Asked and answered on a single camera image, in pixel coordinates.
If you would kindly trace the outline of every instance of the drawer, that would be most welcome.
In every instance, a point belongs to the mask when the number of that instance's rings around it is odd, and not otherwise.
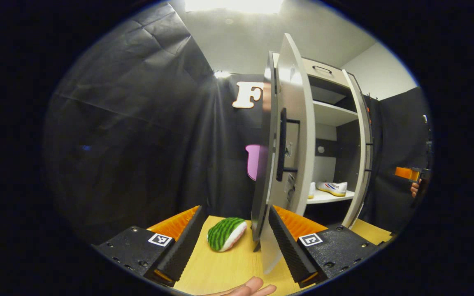
[[[325,79],[341,86],[345,86],[346,88],[349,87],[345,75],[340,69],[336,69],[320,62],[314,62],[313,60],[307,60],[306,58],[303,58],[303,65],[307,75],[309,76]]]

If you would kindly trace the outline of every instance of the hand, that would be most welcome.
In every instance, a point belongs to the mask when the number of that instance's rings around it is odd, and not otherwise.
[[[259,290],[261,287],[263,287],[263,280],[260,277],[252,277],[243,285],[233,289],[204,296],[266,296],[272,294],[277,289],[274,285],[267,285]]]
[[[418,193],[418,189],[420,188],[420,183],[422,183],[422,179],[418,180],[418,184],[416,183],[413,183],[412,186],[411,186],[411,194],[412,194],[412,197],[416,197],[416,193]]]

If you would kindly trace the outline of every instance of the white sneaker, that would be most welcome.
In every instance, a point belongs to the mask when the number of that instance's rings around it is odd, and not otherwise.
[[[321,191],[330,193],[337,197],[344,197],[346,194],[346,182],[343,183],[331,183],[331,182],[318,182],[317,188]]]

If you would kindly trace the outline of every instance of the cabinet door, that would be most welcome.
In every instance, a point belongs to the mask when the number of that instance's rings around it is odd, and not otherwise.
[[[252,239],[259,240],[267,205],[267,197],[273,178],[275,157],[275,137],[278,127],[277,95],[275,90],[275,69],[272,52],[268,53],[263,86],[263,111],[261,143],[256,177],[256,190],[252,202]]]
[[[360,126],[360,166],[358,169],[358,180],[354,190],[354,197],[350,203],[348,212],[342,225],[348,228],[352,227],[352,223],[360,214],[363,207],[363,199],[367,193],[367,186],[369,185],[369,178],[372,168],[372,131],[369,124],[369,114],[367,113],[367,105],[363,99],[363,94],[356,81],[356,78],[343,70],[346,81],[352,91],[354,104],[358,113],[358,122]]]
[[[270,205],[303,215],[314,171],[316,125],[310,83],[292,37],[285,34],[275,69],[275,143],[266,212],[260,232],[263,272],[268,274],[282,257],[268,214]]]

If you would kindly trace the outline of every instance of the black curtain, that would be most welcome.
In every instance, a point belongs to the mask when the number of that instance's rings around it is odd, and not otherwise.
[[[173,8],[153,7],[89,48],[52,95],[44,156],[56,204],[99,244],[196,205],[250,219],[262,100],[235,109],[239,81],[216,79]]]
[[[411,219],[414,209],[411,183],[395,176],[396,167],[427,168],[429,106],[421,88],[413,88],[380,101],[365,97],[373,136],[373,167],[359,218],[397,233]]]

